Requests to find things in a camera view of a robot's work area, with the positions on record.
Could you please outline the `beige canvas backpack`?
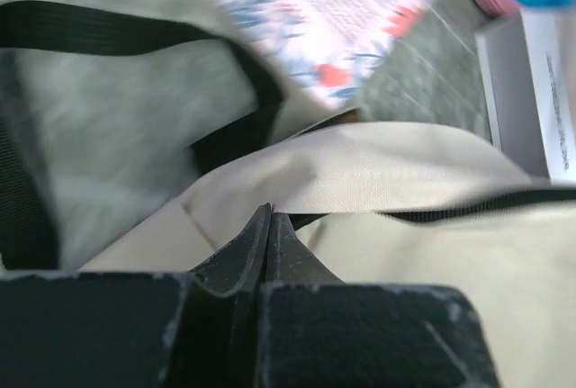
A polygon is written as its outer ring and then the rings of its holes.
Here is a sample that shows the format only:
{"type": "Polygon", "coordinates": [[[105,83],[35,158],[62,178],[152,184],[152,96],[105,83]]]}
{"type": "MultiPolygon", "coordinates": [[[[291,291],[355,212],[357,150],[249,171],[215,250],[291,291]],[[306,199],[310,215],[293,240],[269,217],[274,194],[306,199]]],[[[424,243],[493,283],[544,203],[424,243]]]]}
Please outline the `beige canvas backpack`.
{"type": "MultiPolygon", "coordinates": [[[[263,205],[345,284],[429,284],[476,310],[496,387],[575,384],[575,189],[523,172],[456,128],[358,122],[269,145],[284,94],[229,48],[257,110],[195,142],[201,178],[74,274],[188,272],[263,205]]],[[[4,275],[55,272],[59,240],[11,138],[1,137],[4,275]]]]}

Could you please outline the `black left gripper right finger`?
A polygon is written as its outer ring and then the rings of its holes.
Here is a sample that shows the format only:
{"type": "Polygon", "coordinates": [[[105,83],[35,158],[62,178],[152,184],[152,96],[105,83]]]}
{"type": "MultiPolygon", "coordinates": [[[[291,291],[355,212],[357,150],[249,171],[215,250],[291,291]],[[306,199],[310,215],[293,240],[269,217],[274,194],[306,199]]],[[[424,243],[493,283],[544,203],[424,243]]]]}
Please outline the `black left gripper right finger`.
{"type": "Polygon", "coordinates": [[[345,284],[273,215],[260,292],[264,387],[496,387],[479,316],[451,287],[345,284]]]}

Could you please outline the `coffee cover book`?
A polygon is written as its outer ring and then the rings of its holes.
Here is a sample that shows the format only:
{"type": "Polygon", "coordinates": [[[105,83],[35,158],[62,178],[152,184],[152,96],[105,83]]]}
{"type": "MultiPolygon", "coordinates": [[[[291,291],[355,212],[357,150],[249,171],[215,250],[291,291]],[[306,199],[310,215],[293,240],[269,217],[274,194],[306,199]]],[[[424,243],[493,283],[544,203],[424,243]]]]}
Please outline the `coffee cover book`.
{"type": "Polygon", "coordinates": [[[575,182],[575,12],[524,10],[475,35],[494,146],[528,174],[575,182]]]}

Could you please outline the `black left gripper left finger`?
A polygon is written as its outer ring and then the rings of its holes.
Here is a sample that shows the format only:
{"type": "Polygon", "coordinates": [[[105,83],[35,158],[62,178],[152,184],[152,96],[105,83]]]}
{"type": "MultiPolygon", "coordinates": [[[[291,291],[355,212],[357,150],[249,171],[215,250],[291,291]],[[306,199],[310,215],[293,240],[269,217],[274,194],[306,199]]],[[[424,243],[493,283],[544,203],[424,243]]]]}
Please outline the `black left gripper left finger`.
{"type": "Polygon", "coordinates": [[[271,208],[181,273],[10,273],[4,387],[251,387],[271,208]]]}

